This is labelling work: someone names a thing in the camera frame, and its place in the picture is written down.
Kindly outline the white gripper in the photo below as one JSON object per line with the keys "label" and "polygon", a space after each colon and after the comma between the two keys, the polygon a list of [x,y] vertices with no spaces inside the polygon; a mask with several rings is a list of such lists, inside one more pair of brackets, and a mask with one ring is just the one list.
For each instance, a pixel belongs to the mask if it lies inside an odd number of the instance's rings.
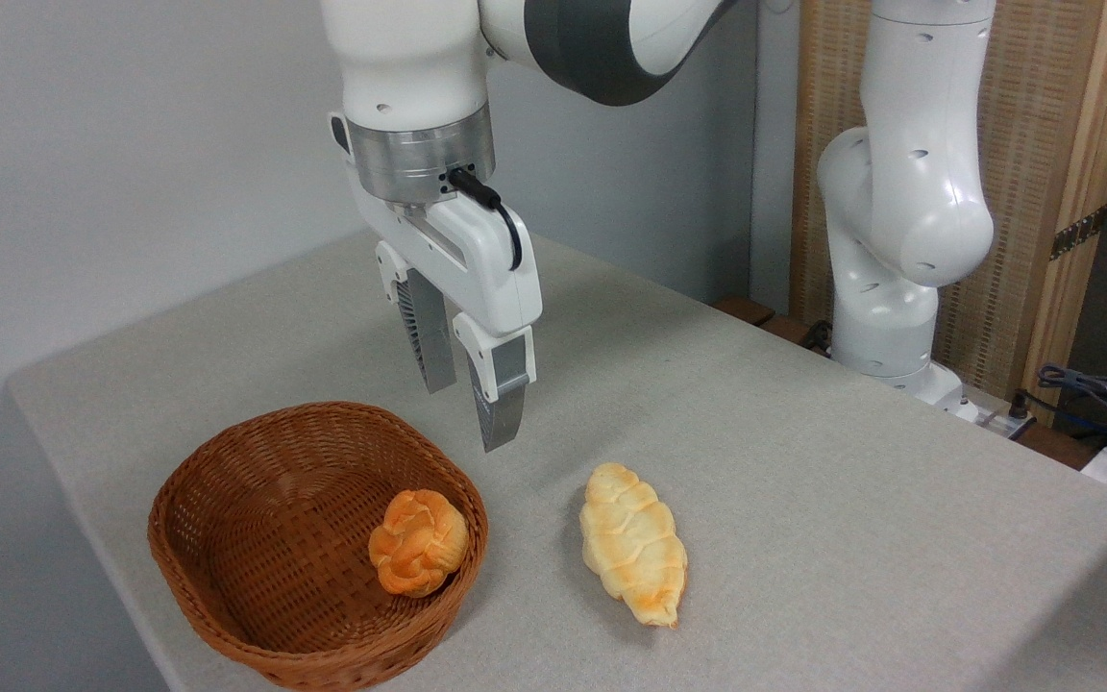
{"label": "white gripper", "polygon": [[528,326],[542,295],[526,224],[484,184],[495,171],[489,112],[403,132],[369,130],[339,112],[327,118],[356,210],[383,240],[383,293],[426,389],[456,382],[445,295],[462,311],[453,329],[469,360],[483,448],[504,446],[517,437],[536,381]]}

